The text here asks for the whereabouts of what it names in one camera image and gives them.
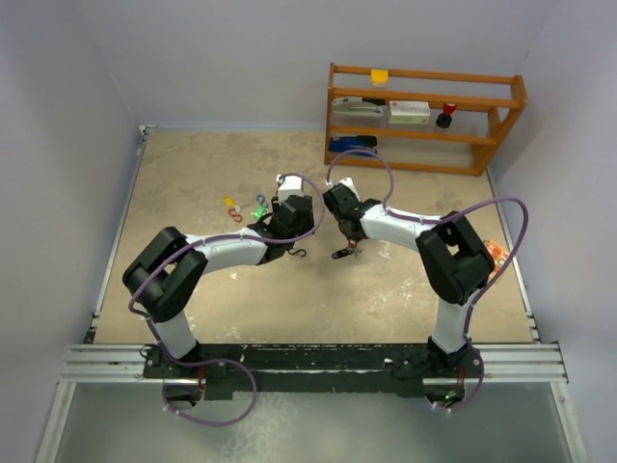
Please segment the wooden table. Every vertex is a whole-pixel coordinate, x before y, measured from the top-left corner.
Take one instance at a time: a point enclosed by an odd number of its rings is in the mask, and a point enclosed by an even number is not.
[[[223,197],[255,210],[270,198],[277,173],[302,172],[324,185],[323,132],[153,132],[138,174],[103,301],[95,342],[140,343],[152,337],[129,313],[121,274],[164,227],[181,232],[233,232]],[[383,170],[335,167],[352,177],[364,198],[388,190]],[[492,197],[485,176],[396,171],[393,207],[445,214]],[[494,207],[469,217],[483,239],[505,243]],[[299,243],[305,258],[285,256],[259,267],[235,267],[201,279],[186,312],[201,342],[425,342],[437,297],[419,256],[367,240],[358,259],[332,260],[346,244],[335,220]],[[514,270],[478,304],[475,341],[532,341]]]

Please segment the wooden rack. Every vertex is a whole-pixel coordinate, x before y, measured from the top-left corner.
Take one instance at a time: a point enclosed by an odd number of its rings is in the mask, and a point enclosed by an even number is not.
[[[389,69],[389,77],[406,77],[413,79],[448,80],[456,82],[473,82],[479,84],[499,84],[510,87],[511,98],[491,98],[465,95],[439,95],[415,92],[398,92],[387,89],[362,89],[335,87],[335,74],[370,75],[371,68],[338,66],[330,63],[330,78],[328,81],[328,114],[326,119],[326,146],[324,163],[330,164],[335,158],[329,151],[330,138],[333,134],[354,135],[385,135],[390,137],[406,137],[419,140],[441,140],[446,142],[462,142],[471,144],[473,159],[472,167],[451,167],[442,165],[413,164],[407,162],[392,162],[393,169],[415,171],[445,172],[451,174],[468,174],[480,176],[495,156],[515,122],[527,104],[527,93],[523,78],[520,75],[512,77],[500,75],[463,74],[455,72],[435,72],[426,70]],[[457,112],[473,111],[487,114],[488,130],[485,136],[468,135],[449,132],[448,129],[435,131],[418,130],[418,125],[390,124],[387,117],[369,119],[358,117],[333,116],[332,102],[335,98],[346,96],[361,96],[366,98],[390,100],[427,101],[432,109],[442,109],[444,103],[456,103]],[[507,108],[508,114],[502,121],[498,108]],[[340,164],[364,167],[382,167],[381,163],[372,159],[346,157],[340,159]]]

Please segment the gray floor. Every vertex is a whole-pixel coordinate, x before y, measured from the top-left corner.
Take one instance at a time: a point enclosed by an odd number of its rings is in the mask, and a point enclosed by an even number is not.
[[[203,402],[212,420],[249,397]],[[549,385],[486,385],[447,416],[394,395],[261,394],[236,426],[208,428],[162,411],[161,386],[78,385],[57,461],[569,462]]]

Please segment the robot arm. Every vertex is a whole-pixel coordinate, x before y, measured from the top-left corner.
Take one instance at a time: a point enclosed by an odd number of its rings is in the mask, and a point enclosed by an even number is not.
[[[469,221],[463,217],[427,225],[392,217],[380,201],[362,201],[351,178],[344,178],[324,193],[324,201],[348,240],[347,247],[334,253],[333,259],[356,254],[358,242],[369,238],[386,240],[420,254],[430,285],[440,298],[429,345],[437,347],[447,362],[460,358],[467,348],[469,299],[487,284],[495,269],[493,258]],[[392,210],[422,217],[422,222],[441,219]]]
[[[165,259],[191,243],[202,242],[180,256],[173,268],[158,274],[138,299],[174,357],[183,358],[197,344],[184,307],[202,275],[236,265],[271,262],[292,249],[293,243],[269,244],[262,239],[294,238],[313,228],[312,199],[304,195],[302,187],[299,178],[280,180],[272,214],[237,232],[196,236],[167,227],[127,268],[122,282],[134,294]]]

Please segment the white wall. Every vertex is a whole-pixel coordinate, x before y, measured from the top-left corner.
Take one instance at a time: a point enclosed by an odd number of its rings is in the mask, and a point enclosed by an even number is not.
[[[76,0],[139,123],[325,123],[330,61],[514,73],[557,0]]]
[[[70,0],[0,5],[0,459],[35,457],[89,326],[139,130]]]
[[[529,206],[530,302],[542,340],[561,343],[596,462],[617,461],[615,17],[612,0],[559,3],[520,69],[529,105],[491,166],[498,192]]]

